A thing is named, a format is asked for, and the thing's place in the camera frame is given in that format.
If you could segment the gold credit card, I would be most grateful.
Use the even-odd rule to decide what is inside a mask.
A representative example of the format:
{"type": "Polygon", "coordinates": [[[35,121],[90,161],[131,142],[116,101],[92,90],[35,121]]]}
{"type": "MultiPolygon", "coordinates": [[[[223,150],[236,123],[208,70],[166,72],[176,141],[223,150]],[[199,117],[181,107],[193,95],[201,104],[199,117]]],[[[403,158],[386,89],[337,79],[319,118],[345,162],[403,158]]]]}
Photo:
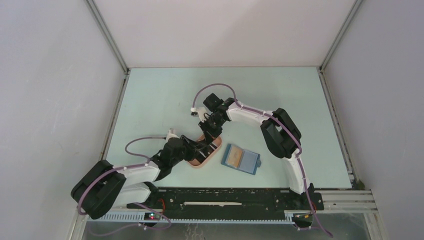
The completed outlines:
{"type": "Polygon", "coordinates": [[[238,168],[242,159],[243,150],[238,146],[231,146],[228,152],[227,164],[234,168],[238,168]]]}

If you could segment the black credit card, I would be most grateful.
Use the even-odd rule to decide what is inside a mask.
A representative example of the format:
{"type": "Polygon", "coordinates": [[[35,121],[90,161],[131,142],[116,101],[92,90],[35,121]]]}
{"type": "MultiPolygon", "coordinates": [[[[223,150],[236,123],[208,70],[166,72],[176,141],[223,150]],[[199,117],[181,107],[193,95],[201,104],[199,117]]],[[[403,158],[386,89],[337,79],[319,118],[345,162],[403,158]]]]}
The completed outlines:
{"type": "Polygon", "coordinates": [[[213,142],[207,143],[206,139],[202,139],[201,141],[199,141],[199,143],[199,151],[204,157],[210,156],[218,148],[217,145],[213,142]]]}

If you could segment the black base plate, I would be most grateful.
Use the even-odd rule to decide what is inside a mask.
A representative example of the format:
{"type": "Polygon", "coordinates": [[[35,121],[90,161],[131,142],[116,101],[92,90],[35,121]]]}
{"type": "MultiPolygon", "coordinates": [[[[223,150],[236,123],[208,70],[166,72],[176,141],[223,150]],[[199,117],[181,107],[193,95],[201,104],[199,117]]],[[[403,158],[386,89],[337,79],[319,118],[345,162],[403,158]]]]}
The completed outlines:
{"type": "Polygon", "coordinates": [[[171,220],[284,220],[289,212],[324,210],[319,192],[288,188],[159,187],[142,204],[171,220]]]}

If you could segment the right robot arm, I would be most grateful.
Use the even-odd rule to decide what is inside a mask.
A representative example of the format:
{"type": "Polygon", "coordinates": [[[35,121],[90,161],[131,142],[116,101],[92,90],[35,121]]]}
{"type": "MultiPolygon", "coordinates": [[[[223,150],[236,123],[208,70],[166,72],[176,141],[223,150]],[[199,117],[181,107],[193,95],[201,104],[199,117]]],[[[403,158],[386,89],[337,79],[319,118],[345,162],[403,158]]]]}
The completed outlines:
{"type": "Polygon", "coordinates": [[[259,127],[268,150],[282,159],[288,170],[289,189],[293,192],[290,196],[291,204],[297,209],[304,209],[310,204],[311,182],[301,160],[302,135],[284,109],[261,110],[232,97],[222,100],[214,93],[203,101],[203,105],[192,106],[190,111],[193,116],[199,117],[198,125],[208,144],[221,135],[226,122],[241,122],[259,127]]]}

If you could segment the aluminium frame rail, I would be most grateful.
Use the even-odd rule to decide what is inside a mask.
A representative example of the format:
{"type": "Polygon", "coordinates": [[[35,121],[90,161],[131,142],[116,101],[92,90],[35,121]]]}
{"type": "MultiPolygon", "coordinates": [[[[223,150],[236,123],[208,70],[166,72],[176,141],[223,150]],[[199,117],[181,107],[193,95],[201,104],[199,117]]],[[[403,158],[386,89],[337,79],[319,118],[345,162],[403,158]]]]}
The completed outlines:
{"type": "Polygon", "coordinates": [[[324,213],[375,213],[369,190],[316,189],[306,196],[288,188],[154,188],[145,204],[173,223],[291,223],[324,213]]]}

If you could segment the pink oval tray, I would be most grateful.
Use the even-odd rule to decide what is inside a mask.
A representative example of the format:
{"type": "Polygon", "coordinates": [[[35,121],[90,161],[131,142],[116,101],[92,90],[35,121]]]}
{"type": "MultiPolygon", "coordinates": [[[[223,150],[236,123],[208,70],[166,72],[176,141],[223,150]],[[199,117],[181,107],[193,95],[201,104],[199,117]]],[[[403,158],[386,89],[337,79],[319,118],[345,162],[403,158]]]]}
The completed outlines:
{"type": "Polygon", "coordinates": [[[220,150],[222,146],[222,138],[219,136],[213,140],[211,144],[207,146],[207,150],[205,151],[205,154],[193,157],[192,159],[185,159],[184,161],[187,162],[192,168],[199,169],[202,168],[204,165],[206,165],[209,160],[213,158],[213,156],[220,150]]]}

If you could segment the blue card holder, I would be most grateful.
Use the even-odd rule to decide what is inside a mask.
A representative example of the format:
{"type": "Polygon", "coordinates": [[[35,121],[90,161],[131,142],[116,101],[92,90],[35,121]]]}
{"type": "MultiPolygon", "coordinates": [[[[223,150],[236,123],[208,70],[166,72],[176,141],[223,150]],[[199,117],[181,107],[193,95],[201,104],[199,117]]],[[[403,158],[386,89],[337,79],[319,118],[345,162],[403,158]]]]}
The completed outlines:
{"type": "Polygon", "coordinates": [[[240,172],[243,172],[243,173],[255,175],[256,172],[257,172],[257,169],[262,164],[262,162],[260,160],[261,155],[259,153],[252,152],[250,150],[246,150],[246,149],[243,149],[243,148],[237,146],[237,147],[239,147],[243,150],[243,154],[242,154],[242,158],[241,158],[241,161],[239,163],[239,166],[238,167],[232,167],[232,166],[227,164],[228,154],[229,154],[229,151],[230,151],[232,146],[237,146],[237,145],[229,143],[226,146],[222,160],[221,160],[221,164],[223,166],[229,167],[231,169],[234,169],[234,170],[237,170],[237,171],[240,171],[240,172]]]}

